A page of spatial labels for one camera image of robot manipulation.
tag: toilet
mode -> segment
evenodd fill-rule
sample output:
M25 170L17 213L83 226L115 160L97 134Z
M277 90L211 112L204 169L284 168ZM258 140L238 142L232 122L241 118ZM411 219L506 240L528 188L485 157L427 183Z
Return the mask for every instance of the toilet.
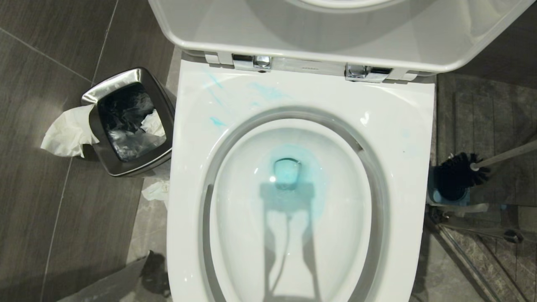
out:
M533 1L150 0L183 50L175 301L408 301L435 84Z

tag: black bristles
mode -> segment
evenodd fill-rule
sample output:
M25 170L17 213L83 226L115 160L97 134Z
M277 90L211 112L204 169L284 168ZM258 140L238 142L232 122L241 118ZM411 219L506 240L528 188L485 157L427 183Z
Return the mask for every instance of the black bristles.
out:
M467 188L484 184L489 178L489 168L473 171L470 164L481 162L477 154L461 153L435 167L436 187L442 196L450 200L461 198Z

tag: chrome hinge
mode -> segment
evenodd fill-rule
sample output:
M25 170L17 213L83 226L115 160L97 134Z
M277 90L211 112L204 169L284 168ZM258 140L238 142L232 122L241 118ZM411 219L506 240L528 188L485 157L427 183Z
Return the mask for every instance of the chrome hinge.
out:
M265 73L271 70L272 58L267 55L233 55L233 65L238 70Z
M345 79L352 82L382 83L391 73L391 68L365 65L345 65Z

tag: crumpled tissue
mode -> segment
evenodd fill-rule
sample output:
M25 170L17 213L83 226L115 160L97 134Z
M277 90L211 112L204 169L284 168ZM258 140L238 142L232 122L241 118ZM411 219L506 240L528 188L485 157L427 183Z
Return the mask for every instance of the crumpled tissue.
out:
M146 133L153 134L156 136L166 135L164 127L162 126L161 119L160 117L158 117L156 109L153 109L153 112L151 114L148 114L146 118L143 119L141 128Z
M84 157L82 145L99 142L90 128L89 115L93 107L76 107L62 113L45 133L41 149L57 156Z
M151 200L161 200L166 209L168 209L168 199L170 192L170 181L160 179L154 184L148 186L142 190L142 195L145 199Z

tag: stainless steel trash can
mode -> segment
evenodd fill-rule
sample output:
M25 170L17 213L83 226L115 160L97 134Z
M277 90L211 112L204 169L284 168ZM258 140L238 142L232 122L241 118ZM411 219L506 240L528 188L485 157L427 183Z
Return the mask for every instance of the stainless steel trash can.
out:
M175 100L144 68L117 74L82 96L82 105L95 105L89 123L100 142L93 148L110 175L151 176L152 169L171 159ZM164 135L141 127L154 111Z

